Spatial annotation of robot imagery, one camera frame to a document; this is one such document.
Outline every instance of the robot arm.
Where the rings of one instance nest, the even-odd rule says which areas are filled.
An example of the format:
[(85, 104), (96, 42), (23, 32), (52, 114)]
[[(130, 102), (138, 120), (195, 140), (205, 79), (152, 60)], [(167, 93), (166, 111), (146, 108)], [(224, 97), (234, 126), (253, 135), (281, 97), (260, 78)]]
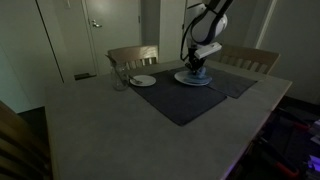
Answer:
[[(226, 0), (219, 12), (214, 9), (220, 3), (220, 0), (211, 0), (206, 5), (203, 3), (188, 7), (186, 10), (185, 25), (186, 31), (181, 44), (181, 60), (189, 57), (186, 66), (196, 73), (205, 61), (205, 58), (221, 49), (217, 42), (212, 43), (213, 39), (218, 36), (227, 26), (227, 16), (225, 12), (233, 0)], [(188, 56), (182, 57), (182, 48), (184, 41), (187, 40)]]

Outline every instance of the white door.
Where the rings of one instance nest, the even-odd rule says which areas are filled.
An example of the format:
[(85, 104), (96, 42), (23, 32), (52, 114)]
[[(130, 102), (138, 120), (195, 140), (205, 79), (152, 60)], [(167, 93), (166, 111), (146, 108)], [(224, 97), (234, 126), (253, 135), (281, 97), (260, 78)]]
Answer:
[(16, 112), (43, 106), (62, 77), (36, 1), (1, 0), (0, 12), (0, 98)]
[(141, 44), (140, 0), (85, 0), (85, 3), (98, 71), (106, 74), (110, 69), (105, 56), (108, 50)]

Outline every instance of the wooden chair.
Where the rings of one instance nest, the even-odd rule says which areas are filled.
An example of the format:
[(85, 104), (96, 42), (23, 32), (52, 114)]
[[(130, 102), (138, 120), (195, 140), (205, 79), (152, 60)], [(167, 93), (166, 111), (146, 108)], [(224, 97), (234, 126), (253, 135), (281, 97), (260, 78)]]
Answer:
[(49, 147), (28, 124), (0, 101), (0, 177), (51, 179)]
[(223, 44), (219, 62), (269, 74), (279, 57), (279, 53)]
[(128, 69), (158, 64), (158, 46), (132, 46), (108, 51), (117, 63), (126, 63)]

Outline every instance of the door handle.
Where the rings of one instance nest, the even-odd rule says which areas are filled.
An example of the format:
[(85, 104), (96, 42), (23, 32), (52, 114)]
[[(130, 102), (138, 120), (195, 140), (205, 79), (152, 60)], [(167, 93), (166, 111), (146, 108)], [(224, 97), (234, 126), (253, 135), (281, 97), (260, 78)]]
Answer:
[(97, 24), (96, 20), (92, 20), (91, 22), (92, 22), (92, 27), (94, 27), (94, 28), (101, 28), (102, 27), (102, 25)]

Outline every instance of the table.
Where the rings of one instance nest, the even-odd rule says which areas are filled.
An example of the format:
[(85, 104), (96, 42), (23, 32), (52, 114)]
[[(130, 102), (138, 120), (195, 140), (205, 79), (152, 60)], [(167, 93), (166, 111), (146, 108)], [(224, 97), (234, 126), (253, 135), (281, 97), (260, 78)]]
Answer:
[[(132, 89), (113, 90), (100, 76), (47, 88), (46, 116), (55, 179), (224, 179), (291, 85), (290, 81), (207, 60), (258, 80), (184, 127)], [(181, 61), (132, 71), (150, 74)]]

